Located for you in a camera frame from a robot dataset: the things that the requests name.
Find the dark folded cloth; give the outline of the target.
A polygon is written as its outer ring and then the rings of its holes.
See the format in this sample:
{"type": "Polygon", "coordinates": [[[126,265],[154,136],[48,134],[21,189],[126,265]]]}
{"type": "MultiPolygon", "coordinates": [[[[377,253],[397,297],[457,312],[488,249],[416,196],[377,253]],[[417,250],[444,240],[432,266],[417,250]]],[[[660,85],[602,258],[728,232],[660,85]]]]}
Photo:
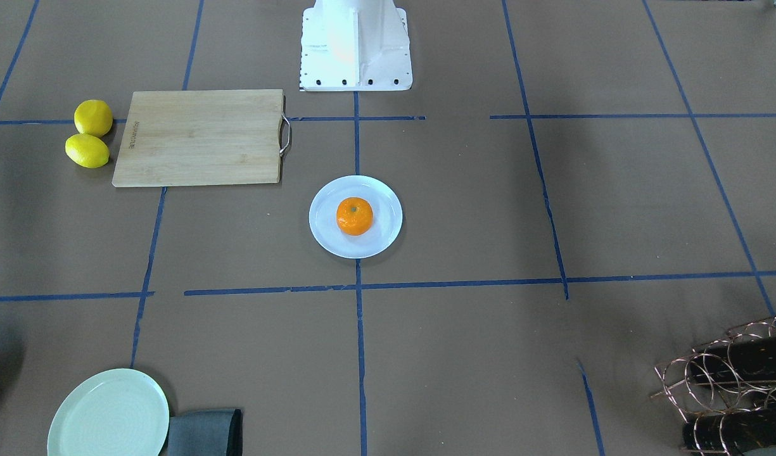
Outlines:
{"type": "Polygon", "coordinates": [[[196,410],[169,422],[168,455],[242,455],[243,411],[196,410]]]}

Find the yellow lemon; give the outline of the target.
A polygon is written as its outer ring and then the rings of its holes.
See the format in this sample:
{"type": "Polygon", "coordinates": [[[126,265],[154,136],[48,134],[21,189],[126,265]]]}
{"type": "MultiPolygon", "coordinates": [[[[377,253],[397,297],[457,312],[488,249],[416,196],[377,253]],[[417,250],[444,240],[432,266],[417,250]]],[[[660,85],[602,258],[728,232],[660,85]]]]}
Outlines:
{"type": "Polygon", "coordinates": [[[106,143],[96,136],[78,133],[65,141],[65,153],[84,168],[104,167],[110,159],[106,143]]]}
{"type": "Polygon", "coordinates": [[[76,106],[73,124],[78,133],[102,138],[113,126],[113,113],[103,100],[86,100],[76,106]]]}

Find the pale green plate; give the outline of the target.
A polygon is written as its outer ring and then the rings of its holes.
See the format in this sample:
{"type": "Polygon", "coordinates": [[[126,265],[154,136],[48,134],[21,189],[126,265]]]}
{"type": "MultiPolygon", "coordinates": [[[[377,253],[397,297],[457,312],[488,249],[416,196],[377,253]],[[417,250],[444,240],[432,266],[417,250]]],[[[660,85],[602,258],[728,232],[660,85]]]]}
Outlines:
{"type": "Polygon", "coordinates": [[[104,370],[80,383],[56,410],[49,455],[158,455],[169,432],[162,387],[135,369],[104,370]]]}

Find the light blue plate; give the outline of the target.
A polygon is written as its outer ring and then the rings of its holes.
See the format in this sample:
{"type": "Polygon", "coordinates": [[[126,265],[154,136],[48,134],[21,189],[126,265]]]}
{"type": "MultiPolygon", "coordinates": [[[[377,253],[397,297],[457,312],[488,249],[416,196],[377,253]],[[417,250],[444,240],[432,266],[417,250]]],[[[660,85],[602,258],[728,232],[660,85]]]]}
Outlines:
{"type": "Polygon", "coordinates": [[[310,203],[308,224],[316,242],[338,257],[373,257],[396,240],[404,213],[398,196],[384,182],[364,175],[348,175],[325,184],[310,203]],[[373,222],[358,236],[345,234],[336,220],[338,206],[357,197],[370,204],[373,222]]]}

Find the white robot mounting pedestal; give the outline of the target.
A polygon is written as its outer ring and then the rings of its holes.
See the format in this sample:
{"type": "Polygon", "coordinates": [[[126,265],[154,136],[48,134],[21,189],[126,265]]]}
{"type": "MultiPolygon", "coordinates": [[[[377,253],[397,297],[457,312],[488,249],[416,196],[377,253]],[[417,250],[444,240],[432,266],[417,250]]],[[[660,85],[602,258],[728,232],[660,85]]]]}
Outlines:
{"type": "Polygon", "coordinates": [[[316,1],[303,11],[300,44],[301,91],[413,86],[407,15],[393,1],[316,1]]]}

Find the wooden cutting board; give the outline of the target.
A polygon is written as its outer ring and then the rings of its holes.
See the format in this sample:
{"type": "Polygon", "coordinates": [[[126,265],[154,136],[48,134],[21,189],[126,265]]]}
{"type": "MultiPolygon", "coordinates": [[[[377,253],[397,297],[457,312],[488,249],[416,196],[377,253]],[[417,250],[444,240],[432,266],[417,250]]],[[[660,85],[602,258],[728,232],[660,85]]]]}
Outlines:
{"type": "Polygon", "coordinates": [[[284,100],[282,89],[136,91],[112,184],[277,184],[290,146],[284,100]]]}

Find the dark green wine bottle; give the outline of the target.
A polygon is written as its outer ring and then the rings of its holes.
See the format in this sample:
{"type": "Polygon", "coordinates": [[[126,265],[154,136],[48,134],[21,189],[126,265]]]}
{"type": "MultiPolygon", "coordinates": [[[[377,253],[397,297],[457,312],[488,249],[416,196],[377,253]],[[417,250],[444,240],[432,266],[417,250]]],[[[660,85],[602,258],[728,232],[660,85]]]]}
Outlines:
{"type": "Polygon", "coordinates": [[[689,376],[700,384],[776,386],[776,337],[707,348],[691,358],[689,376]]]}

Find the orange fruit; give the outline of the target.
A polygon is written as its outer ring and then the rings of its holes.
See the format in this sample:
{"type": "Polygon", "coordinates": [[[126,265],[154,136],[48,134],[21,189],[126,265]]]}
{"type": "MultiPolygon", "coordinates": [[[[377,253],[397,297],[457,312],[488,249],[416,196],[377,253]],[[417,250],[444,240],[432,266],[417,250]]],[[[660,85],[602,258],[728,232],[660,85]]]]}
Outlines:
{"type": "Polygon", "coordinates": [[[336,208],[336,226],[347,236],[361,236],[370,231],[374,217],[370,202],[360,197],[345,198],[336,208]]]}

